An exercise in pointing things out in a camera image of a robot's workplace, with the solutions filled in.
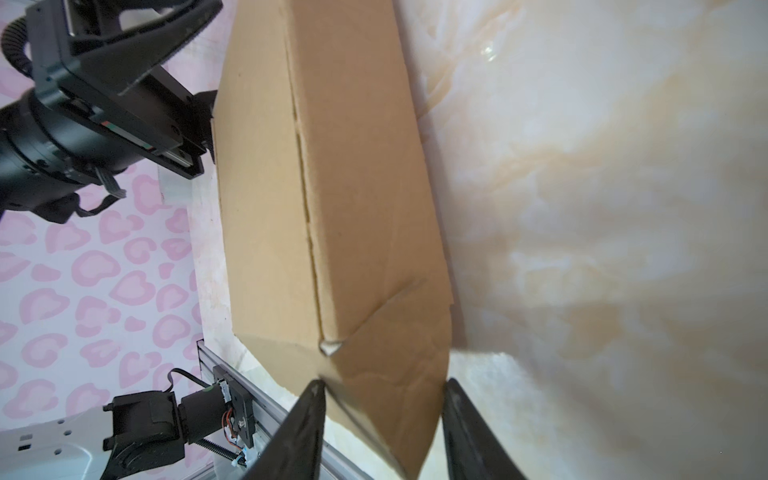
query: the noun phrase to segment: pink patterned fabric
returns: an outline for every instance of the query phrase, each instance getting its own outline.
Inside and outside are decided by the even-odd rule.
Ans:
[[[24,7],[0,2],[0,28]],[[166,65],[190,91],[218,86],[234,9],[225,0],[219,18]],[[0,58],[0,104],[31,86]],[[57,225],[9,211],[0,220],[0,430],[165,389],[173,367],[200,373],[187,211],[163,205],[150,161],[118,182],[128,199],[96,217]],[[104,196],[97,186],[79,193],[87,209]],[[180,399],[197,388],[178,379],[174,391]],[[182,462],[131,478],[184,478],[211,461],[187,446]]]

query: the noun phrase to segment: cardboard seam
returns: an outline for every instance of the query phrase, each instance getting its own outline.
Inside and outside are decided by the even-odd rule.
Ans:
[[[301,175],[301,198],[302,198],[302,204],[304,206],[304,220],[305,220],[305,227],[306,227],[306,239],[307,239],[307,248],[309,249],[310,253],[310,265],[312,267],[312,289],[314,294],[314,300],[315,300],[315,318],[317,319],[317,329],[320,334],[320,338],[318,341],[318,348],[321,342],[323,342],[326,338],[325,333],[323,332],[323,318],[320,314],[320,294],[319,294],[319,287],[318,287],[318,278],[317,278],[317,262],[315,261],[315,241],[312,238],[312,229],[310,228],[312,225],[312,217],[310,216],[310,202],[307,199],[307,190],[306,185],[308,184],[306,179],[306,165],[304,161],[304,148],[303,148],[303,138],[301,134],[301,126],[299,122],[299,109],[296,105],[296,89],[293,81],[293,70],[291,69],[291,55],[290,55],[290,42],[288,39],[288,34],[283,30],[283,44],[285,45],[285,52],[286,52],[286,65],[288,67],[288,86],[290,88],[290,100],[291,100],[291,107],[293,109],[293,127],[296,131],[296,149],[299,152],[299,171]]]

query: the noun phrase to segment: brown cardboard box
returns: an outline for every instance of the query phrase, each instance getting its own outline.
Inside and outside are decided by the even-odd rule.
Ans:
[[[241,0],[214,134],[235,335],[417,477],[452,297],[391,0]]]

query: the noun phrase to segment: marble surface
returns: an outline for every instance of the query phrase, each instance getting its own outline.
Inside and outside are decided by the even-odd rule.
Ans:
[[[512,458],[529,478],[764,477],[768,2],[395,6],[458,300],[450,374]],[[289,406],[231,334],[207,172],[206,342]],[[445,478],[438,439],[422,478]]]

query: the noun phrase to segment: black corrugated hose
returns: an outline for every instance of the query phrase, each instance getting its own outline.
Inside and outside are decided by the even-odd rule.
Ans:
[[[216,455],[223,456],[224,458],[226,458],[227,460],[230,460],[230,461],[236,459],[237,456],[239,455],[239,454],[237,454],[235,452],[231,452],[230,450],[227,450],[224,447],[218,446],[215,443],[213,443],[213,442],[211,442],[209,440],[206,440],[206,439],[197,440],[195,443],[197,443],[199,446],[203,447],[204,449],[211,450]],[[244,467],[245,466],[245,458],[243,458],[241,456],[240,459],[237,460],[237,464]]]
[[[0,48],[13,68],[25,77],[32,78],[32,60],[24,52],[27,40],[27,19],[17,18],[2,31]]]

